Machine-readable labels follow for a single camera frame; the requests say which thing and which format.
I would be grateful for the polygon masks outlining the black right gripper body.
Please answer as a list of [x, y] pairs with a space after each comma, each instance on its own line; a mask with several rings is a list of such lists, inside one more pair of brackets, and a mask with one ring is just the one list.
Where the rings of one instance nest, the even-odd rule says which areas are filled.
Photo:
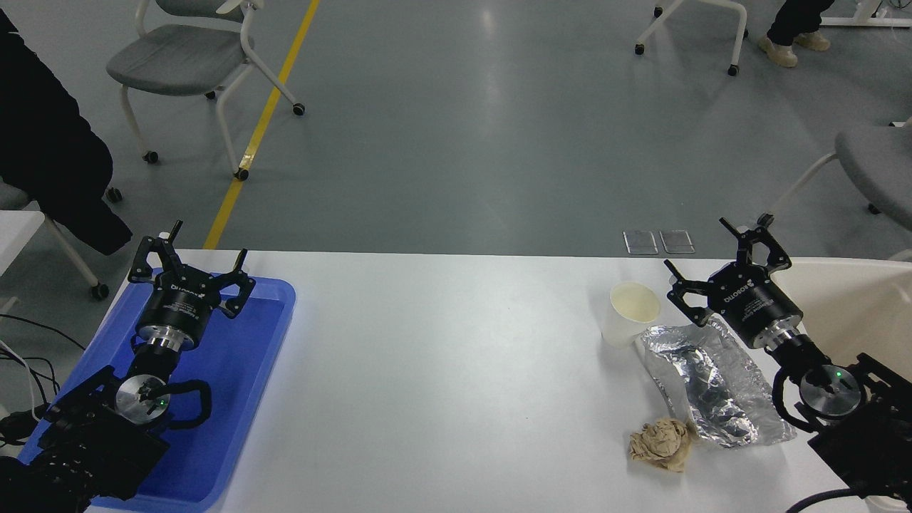
[[727, 265], [710, 276], [709, 308], [750, 348], [777, 348], [796, 338], [804, 312], [759, 265]]

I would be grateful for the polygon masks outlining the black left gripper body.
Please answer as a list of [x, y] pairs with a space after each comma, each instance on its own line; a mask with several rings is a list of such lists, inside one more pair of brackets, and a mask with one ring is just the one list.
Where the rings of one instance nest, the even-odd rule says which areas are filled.
[[164, 328], [199, 340], [219, 305], [214, 275], [193, 269], [163, 271], [152, 282], [153, 290], [138, 321], [138, 334], [147, 340]]

